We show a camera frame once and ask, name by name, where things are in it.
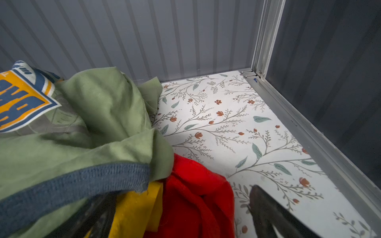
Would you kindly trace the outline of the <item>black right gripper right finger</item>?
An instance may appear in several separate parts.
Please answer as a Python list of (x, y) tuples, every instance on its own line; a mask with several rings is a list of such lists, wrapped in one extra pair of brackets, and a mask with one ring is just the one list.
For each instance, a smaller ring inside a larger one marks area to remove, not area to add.
[(248, 209), (258, 238), (319, 237), (258, 185), (252, 186)]

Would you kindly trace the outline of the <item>green printed t-shirt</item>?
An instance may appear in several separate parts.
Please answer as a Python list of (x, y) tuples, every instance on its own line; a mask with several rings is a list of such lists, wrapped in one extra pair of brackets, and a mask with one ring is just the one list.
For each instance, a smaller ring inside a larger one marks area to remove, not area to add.
[(42, 238), (101, 194), (167, 178), (174, 152), (151, 124), (162, 90), (116, 67), (2, 72), (1, 237)]

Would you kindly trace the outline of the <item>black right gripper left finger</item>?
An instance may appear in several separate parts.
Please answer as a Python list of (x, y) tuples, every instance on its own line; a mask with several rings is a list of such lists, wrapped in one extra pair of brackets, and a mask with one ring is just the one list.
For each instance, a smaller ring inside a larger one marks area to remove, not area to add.
[(117, 192), (97, 195), (90, 199), (66, 222), (46, 235), (47, 238), (109, 237), (116, 212)]

